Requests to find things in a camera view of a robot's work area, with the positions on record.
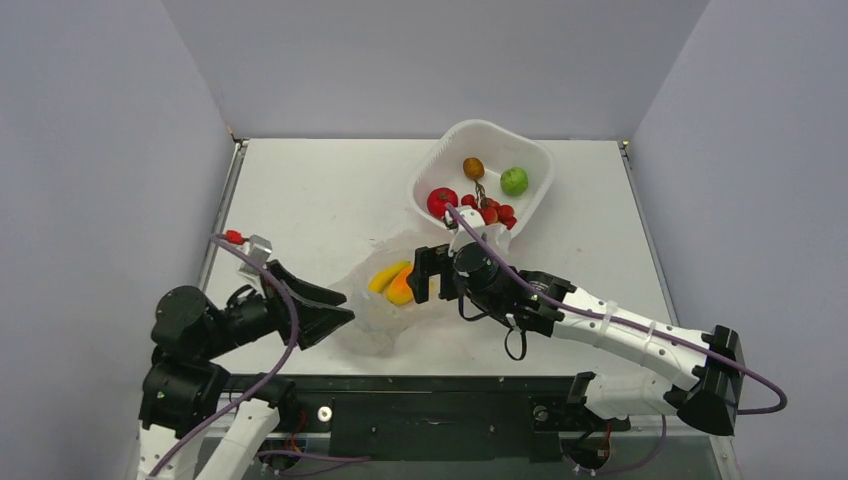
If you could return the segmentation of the red fake grape bunch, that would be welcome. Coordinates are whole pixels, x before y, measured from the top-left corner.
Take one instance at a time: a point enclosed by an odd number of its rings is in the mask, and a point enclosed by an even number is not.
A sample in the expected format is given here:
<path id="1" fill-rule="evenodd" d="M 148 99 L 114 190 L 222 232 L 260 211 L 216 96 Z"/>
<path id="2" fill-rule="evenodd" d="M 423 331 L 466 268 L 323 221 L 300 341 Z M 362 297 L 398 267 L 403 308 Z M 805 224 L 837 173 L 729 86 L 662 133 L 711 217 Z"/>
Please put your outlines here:
<path id="1" fill-rule="evenodd" d="M 473 194 L 466 194 L 460 198 L 460 205 L 475 209 L 481 214 L 486 225 L 499 223 L 511 230 L 517 223 L 513 207 L 508 204 L 501 204 L 489 196 L 485 187 L 479 182 L 475 183 Z"/>

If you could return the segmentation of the clear plastic bag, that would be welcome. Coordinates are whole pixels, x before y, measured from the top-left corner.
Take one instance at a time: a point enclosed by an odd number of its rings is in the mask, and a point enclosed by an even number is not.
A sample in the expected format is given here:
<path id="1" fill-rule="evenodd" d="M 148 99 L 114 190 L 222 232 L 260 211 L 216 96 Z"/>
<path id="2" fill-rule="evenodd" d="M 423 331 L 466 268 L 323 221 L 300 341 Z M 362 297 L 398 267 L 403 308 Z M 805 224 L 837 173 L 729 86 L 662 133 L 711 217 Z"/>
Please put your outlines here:
<path id="1" fill-rule="evenodd" d="M 453 317 L 454 304 L 438 298 L 438 278 L 430 281 L 429 301 L 422 304 L 414 301 L 408 288 L 393 288 L 393 278 L 383 289 L 373 284 L 386 270 L 410 267 L 417 248 L 438 246 L 448 240 L 449 235 L 444 232 L 406 230 L 377 242 L 364 260 L 331 286 L 346 295 L 345 308 L 355 318 L 332 333 L 330 340 L 352 354 L 386 357 L 393 354 L 405 331 Z"/>

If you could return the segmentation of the yellow fake banana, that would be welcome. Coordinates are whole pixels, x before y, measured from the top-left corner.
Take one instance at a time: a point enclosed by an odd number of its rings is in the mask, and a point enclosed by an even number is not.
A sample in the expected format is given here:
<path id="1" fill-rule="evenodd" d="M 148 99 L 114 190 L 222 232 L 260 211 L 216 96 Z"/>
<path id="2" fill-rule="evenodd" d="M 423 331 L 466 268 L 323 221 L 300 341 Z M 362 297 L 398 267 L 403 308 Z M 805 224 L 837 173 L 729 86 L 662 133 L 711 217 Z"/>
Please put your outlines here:
<path id="1" fill-rule="evenodd" d="M 411 263 L 408 261 L 401 261 L 384 268 L 370 280 L 368 290 L 383 293 L 392 281 L 410 265 Z"/>

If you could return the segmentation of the orange fake mango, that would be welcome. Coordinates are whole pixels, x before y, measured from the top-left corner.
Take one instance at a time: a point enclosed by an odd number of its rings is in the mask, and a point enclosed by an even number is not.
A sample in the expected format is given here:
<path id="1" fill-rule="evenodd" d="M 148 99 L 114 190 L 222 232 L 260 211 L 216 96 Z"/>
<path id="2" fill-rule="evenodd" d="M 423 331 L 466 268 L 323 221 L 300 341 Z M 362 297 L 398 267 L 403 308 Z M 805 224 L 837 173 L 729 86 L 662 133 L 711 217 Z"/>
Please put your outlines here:
<path id="1" fill-rule="evenodd" d="M 384 290 L 384 297 L 393 305 L 403 306 L 414 300 L 413 291 L 407 283 L 413 269 L 411 264 L 404 266 Z"/>

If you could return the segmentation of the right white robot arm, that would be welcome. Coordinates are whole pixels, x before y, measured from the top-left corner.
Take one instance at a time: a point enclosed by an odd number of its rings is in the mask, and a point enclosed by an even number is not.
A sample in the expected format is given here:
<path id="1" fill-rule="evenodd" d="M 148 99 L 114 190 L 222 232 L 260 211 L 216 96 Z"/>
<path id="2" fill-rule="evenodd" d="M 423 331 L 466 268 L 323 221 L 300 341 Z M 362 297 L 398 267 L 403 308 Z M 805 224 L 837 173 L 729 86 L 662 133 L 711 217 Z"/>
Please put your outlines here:
<path id="1" fill-rule="evenodd" d="M 575 284 L 541 271 L 505 268 L 478 244 L 456 252 L 420 247 L 407 278 L 416 302 L 428 300 L 429 279 L 440 278 L 440 299 L 491 318 L 522 340 L 530 333 L 572 340 L 630 361 L 640 375 L 580 373 L 564 400 L 578 427 L 631 415 L 675 415 L 699 431 L 732 436 L 743 386 L 742 346 L 736 331 L 675 327 L 618 308 Z"/>

